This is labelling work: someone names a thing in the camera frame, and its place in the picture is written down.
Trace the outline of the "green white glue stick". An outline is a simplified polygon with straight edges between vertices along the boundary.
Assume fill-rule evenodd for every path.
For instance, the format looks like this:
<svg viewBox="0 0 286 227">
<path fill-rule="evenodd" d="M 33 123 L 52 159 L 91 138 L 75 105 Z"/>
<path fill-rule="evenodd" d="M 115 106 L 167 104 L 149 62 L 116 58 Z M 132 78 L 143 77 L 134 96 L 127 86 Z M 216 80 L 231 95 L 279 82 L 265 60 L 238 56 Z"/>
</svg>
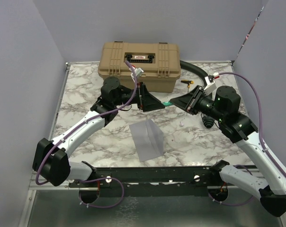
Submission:
<svg viewBox="0 0 286 227">
<path fill-rule="evenodd" d="M 171 106 L 171 105 L 173 105 L 173 103 L 171 103 L 171 102 L 169 102 L 169 101 L 168 101 L 168 102 L 163 102 L 162 104 L 165 105 L 165 106 Z"/>
</svg>

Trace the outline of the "grey envelope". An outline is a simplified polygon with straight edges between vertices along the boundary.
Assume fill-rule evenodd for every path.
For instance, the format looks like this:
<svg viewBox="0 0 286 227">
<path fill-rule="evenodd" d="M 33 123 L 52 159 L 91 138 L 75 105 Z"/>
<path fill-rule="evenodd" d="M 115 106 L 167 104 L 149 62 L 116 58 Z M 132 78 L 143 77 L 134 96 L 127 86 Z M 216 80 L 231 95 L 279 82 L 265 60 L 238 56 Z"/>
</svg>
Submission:
<svg viewBox="0 0 286 227">
<path fill-rule="evenodd" d="M 129 125 L 140 162 L 164 154 L 164 135 L 161 129 L 148 119 Z"/>
</svg>

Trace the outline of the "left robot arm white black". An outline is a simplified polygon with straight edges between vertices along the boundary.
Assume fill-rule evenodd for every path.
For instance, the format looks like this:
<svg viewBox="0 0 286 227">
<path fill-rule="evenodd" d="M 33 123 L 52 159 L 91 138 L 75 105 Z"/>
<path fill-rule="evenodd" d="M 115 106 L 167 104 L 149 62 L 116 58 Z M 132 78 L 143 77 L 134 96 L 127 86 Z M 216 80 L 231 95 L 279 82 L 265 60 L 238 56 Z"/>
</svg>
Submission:
<svg viewBox="0 0 286 227">
<path fill-rule="evenodd" d="M 129 89 L 122 86 L 117 77 L 108 77 L 96 103 L 78 123 L 51 140 L 43 138 L 38 142 L 33 161 L 36 184 L 44 184 L 39 177 L 53 186 L 66 180 L 78 180 L 87 187 L 95 183 L 94 167 L 84 161 L 70 162 L 71 154 L 93 133 L 107 126 L 125 106 L 136 104 L 144 112 L 165 107 L 148 92 L 144 83 L 135 82 L 134 85 L 134 89 Z"/>
</svg>

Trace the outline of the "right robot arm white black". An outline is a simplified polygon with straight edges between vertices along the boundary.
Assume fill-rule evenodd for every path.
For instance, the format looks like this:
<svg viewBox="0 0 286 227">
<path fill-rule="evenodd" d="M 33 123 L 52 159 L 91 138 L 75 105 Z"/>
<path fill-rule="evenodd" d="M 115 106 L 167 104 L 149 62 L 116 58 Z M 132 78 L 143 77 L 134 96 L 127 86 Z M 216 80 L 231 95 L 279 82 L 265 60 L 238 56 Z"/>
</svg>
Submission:
<svg viewBox="0 0 286 227">
<path fill-rule="evenodd" d="M 209 173 L 212 184 L 231 183 L 257 198 L 271 215 L 280 217 L 286 213 L 286 168 L 271 149 L 263 148 L 264 141 L 252 120 L 239 112 L 241 97 L 233 87 L 219 87 L 215 98 L 211 99 L 196 86 L 170 102 L 191 115 L 202 113 L 218 121 L 223 135 L 250 158 L 264 177 L 260 180 L 220 161 Z"/>
</svg>

